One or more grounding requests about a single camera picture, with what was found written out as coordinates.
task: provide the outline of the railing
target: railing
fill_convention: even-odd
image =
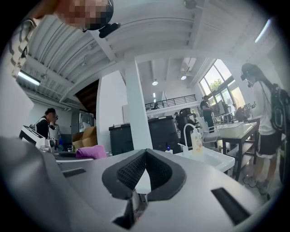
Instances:
[[[146,111],[151,111],[151,110],[157,110],[160,108],[176,106],[176,105],[189,103],[189,102],[196,102],[195,94],[184,96],[184,97],[176,97],[176,98],[167,99],[163,101],[157,101],[155,103],[154,102],[148,103],[148,104],[145,104],[145,109]]]

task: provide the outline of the fluorescent light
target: fluorescent light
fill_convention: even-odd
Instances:
[[[158,85],[158,81],[157,80],[153,81],[152,85]]]
[[[266,22],[264,28],[262,29],[261,33],[258,35],[258,37],[255,40],[255,43],[257,43],[259,41],[259,39],[261,39],[261,37],[263,36],[263,34],[267,31],[268,27],[271,24],[271,20],[268,19],[268,21]]]
[[[25,80],[27,80],[27,81],[29,81],[29,82],[31,82],[31,83],[33,83],[34,85],[38,85],[38,86],[40,85],[40,81],[39,80],[36,80],[33,77],[30,77],[26,73],[23,73],[23,72],[19,71],[18,76],[23,78],[23,79],[25,79]]]

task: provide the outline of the white sink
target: white sink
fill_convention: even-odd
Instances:
[[[176,155],[184,157],[183,152],[177,153]],[[184,158],[208,164],[221,172],[225,172],[235,165],[235,158],[210,150],[205,147],[203,147],[203,153],[191,155],[190,158]]]

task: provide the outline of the tree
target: tree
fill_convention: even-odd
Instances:
[[[211,83],[209,85],[209,87],[213,91],[213,90],[216,90],[221,84],[222,84],[222,80],[218,79],[218,80],[214,81],[213,83]]]

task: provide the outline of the purple towel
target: purple towel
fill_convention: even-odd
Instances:
[[[93,159],[100,159],[106,157],[105,148],[103,145],[96,145],[93,147],[83,147],[77,150],[77,158],[90,157]]]

